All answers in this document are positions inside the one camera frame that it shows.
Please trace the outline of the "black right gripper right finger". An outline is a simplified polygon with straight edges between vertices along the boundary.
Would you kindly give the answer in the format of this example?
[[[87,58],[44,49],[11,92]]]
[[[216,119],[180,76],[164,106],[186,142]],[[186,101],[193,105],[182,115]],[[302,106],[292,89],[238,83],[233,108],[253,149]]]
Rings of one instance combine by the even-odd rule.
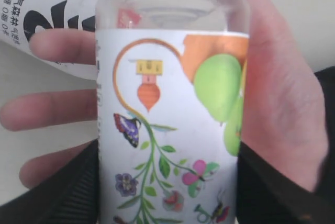
[[[334,206],[286,178],[244,143],[236,205],[239,223],[334,223]]]

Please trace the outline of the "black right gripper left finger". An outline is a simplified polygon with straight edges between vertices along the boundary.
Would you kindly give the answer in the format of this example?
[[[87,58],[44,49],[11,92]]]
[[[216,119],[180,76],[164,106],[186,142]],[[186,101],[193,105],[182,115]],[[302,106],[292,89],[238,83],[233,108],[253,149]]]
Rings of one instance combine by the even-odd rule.
[[[41,184],[1,206],[1,223],[96,223],[98,141]]]

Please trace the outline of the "black sleeved forearm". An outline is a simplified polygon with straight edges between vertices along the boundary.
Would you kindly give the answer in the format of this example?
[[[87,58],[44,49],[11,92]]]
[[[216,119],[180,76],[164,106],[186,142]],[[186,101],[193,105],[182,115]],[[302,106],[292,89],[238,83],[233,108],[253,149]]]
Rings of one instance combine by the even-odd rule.
[[[325,98],[330,154],[334,155],[334,66],[315,72]]]

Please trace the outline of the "person's open hand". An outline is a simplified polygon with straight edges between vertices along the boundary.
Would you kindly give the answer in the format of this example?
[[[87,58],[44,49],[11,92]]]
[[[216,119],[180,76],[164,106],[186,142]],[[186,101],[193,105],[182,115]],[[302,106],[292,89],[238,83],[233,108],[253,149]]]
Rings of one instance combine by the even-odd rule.
[[[247,1],[252,19],[242,140],[291,181],[315,192],[329,155],[321,85],[272,1]],[[10,131],[96,118],[93,89],[29,94],[1,108],[1,125]]]

